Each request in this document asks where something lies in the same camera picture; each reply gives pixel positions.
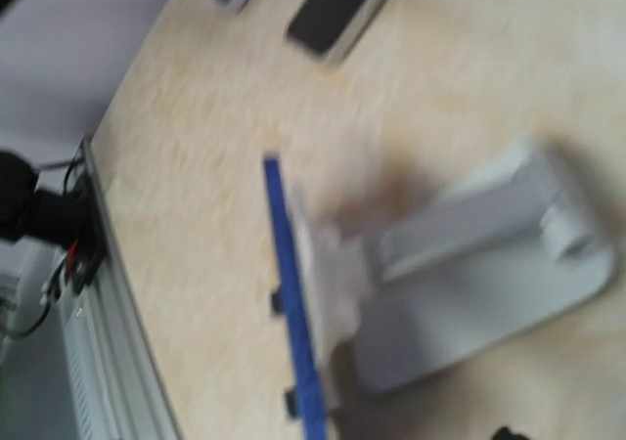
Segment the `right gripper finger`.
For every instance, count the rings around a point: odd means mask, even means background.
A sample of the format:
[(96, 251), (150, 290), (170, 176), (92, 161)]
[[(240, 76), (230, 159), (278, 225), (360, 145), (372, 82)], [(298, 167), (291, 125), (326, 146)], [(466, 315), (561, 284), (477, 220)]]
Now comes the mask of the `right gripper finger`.
[(491, 440), (529, 440), (529, 437), (511, 430), (508, 426), (502, 426), (491, 436)]

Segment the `grey folding phone stand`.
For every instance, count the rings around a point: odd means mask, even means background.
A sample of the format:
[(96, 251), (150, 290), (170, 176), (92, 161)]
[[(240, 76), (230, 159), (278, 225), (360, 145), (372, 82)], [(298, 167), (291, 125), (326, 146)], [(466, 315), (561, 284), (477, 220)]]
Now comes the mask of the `grey folding phone stand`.
[(597, 294), (616, 249), (566, 163), (524, 142), (402, 219), (343, 234), (289, 206), (314, 365), (353, 345), (385, 393), (544, 323)]

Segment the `blue phone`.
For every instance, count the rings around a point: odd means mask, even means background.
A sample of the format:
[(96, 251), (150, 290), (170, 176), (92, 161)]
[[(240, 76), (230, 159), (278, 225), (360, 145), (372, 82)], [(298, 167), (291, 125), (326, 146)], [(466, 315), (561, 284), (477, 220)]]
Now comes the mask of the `blue phone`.
[(273, 314), (285, 318), (294, 377), (293, 386), (284, 394), (285, 406), (289, 418), (301, 421), (304, 438), (323, 440), (329, 437), (327, 409), (314, 362), (280, 161), (275, 155), (263, 158), (263, 172), (280, 280), (270, 295), (270, 305)]

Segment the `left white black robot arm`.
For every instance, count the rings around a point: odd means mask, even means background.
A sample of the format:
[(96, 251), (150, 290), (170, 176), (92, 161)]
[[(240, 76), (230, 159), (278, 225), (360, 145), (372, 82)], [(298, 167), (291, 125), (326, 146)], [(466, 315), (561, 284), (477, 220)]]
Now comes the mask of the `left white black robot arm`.
[(1, 239), (31, 238), (68, 249), (91, 228), (90, 200), (39, 188), (39, 176), (22, 156), (1, 153)]

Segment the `front aluminium rail base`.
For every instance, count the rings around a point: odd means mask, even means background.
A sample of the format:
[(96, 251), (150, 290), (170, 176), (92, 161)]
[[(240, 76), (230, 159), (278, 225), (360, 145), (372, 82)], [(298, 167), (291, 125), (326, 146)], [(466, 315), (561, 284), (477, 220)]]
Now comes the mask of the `front aluminium rail base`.
[(77, 154), (72, 185), (90, 192), (104, 256), (78, 295), (60, 302), (67, 372), (81, 439), (179, 439), (124, 270), (90, 141)]

